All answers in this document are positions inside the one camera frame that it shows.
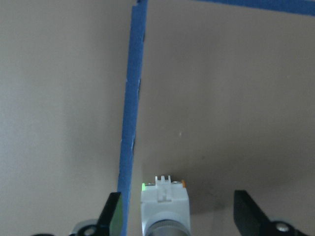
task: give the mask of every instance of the white plastic housing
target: white plastic housing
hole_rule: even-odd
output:
[[[171,177],[161,180],[156,176],[155,185],[142,185],[141,219],[142,234],[157,221],[175,220],[190,232],[189,198],[184,182],[171,182]]]

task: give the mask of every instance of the threaded metal barrel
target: threaded metal barrel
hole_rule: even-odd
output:
[[[145,236],[190,236],[190,233],[177,221],[161,220],[151,225]]]

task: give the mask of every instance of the screw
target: screw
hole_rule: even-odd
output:
[[[288,232],[290,230],[289,226],[285,223],[277,223],[276,228],[281,232]]]
[[[84,231],[84,236],[92,236],[96,232],[96,227],[91,226]]]

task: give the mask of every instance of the electronic component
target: electronic component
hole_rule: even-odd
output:
[[[141,192],[143,236],[190,236],[189,198],[184,181],[156,177]]]

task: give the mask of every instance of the blue painter's tape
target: blue painter's tape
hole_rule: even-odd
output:
[[[315,16],[312,0],[198,0]]]
[[[138,94],[141,79],[143,40],[146,26],[148,0],[138,0],[132,7],[129,38],[129,53],[125,91],[123,132],[121,142],[119,177],[117,190],[123,198],[123,228],[121,236],[126,236],[133,163],[133,144],[138,113]]]

